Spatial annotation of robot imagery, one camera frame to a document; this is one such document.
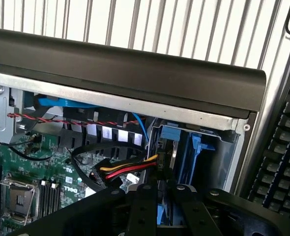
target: black plastic cover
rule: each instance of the black plastic cover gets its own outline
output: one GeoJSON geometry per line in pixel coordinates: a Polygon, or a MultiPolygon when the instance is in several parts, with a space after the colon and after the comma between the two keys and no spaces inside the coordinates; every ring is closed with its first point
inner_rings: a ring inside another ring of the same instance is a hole
{"type": "Polygon", "coordinates": [[[259,111],[266,80],[249,68],[7,30],[0,72],[235,117],[259,111]]]}

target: white label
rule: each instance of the white label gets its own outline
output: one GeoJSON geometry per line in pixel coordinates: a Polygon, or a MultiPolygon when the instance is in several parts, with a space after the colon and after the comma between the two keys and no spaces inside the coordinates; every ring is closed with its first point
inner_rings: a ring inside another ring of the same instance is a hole
{"type": "Polygon", "coordinates": [[[128,173],[126,178],[131,181],[132,183],[138,183],[140,178],[138,178],[137,176],[131,174],[131,173],[128,173]]]}
{"type": "Polygon", "coordinates": [[[85,197],[88,197],[90,195],[93,195],[94,193],[96,193],[94,190],[92,190],[91,188],[87,187],[85,189],[85,197]]]}
{"type": "Polygon", "coordinates": [[[68,186],[64,186],[64,190],[68,191],[68,192],[72,192],[72,193],[77,193],[77,189],[76,188],[70,188],[68,186]]]}
{"type": "Polygon", "coordinates": [[[68,172],[68,173],[73,173],[72,168],[66,167],[65,170],[66,170],[66,172],[68,172]]]}
{"type": "Polygon", "coordinates": [[[67,182],[67,183],[73,183],[73,178],[66,176],[65,177],[65,182],[67,182]]]}

